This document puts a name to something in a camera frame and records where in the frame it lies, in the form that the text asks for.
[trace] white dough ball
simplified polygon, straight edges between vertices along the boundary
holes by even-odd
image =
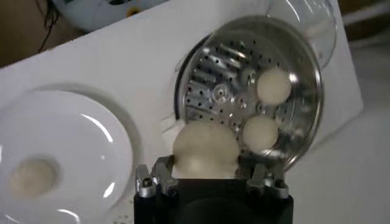
[[[288,74],[280,68],[272,68],[257,80],[258,98],[271,105],[278,105],[290,96],[291,82]]]
[[[205,156],[181,156],[175,162],[180,178],[229,179],[234,178],[237,163],[218,163]]]
[[[278,140],[278,124],[266,116],[251,117],[243,129],[243,141],[254,153],[270,149]]]
[[[52,188],[55,177],[53,167],[40,159],[22,162],[9,178],[12,194],[18,198],[35,198]]]
[[[234,176],[239,147],[233,132],[212,122],[194,121],[177,135],[175,168],[187,178]]]

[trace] white plate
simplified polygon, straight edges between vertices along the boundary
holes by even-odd
[[[58,186],[33,200],[15,198],[10,173],[32,156],[62,168]],[[117,118],[75,93],[27,93],[0,111],[0,220],[85,223],[124,192],[132,168],[129,137]]]

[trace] white countertop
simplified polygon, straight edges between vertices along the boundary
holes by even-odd
[[[352,55],[364,110],[287,173],[295,223],[389,223],[390,44]]]
[[[322,71],[325,103],[315,143],[363,108],[336,0],[338,39]],[[153,165],[167,150],[160,121],[173,112],[175,67],[204,36],[224,23],[255,13],[256,0],[172,0],[51,51],[0,70],[0,109],[35,89],[85,94],[105,105],[129,133],[134,164]],[[114,211],[129,212],[131,201]]]

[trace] perforated steamer tray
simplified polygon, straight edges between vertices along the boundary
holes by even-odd
[[[267,105],[256,94],[262,72],[279,67],[289,74],[291,95]],[[290,168],[309,148],[322,112],[323,90],[311,46],[289,24],[265,16],[232,21],[203,39],[187,56],[175,92],[177,118],[217,122],[235,134],[241,158]],[[245,121],[256,114],[275,119],[279,137],[255,155],[241,140]]]

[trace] white appliance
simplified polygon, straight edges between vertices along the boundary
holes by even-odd
[[[103,28],[167,0],[52,0],[74,26],[87,32]]]

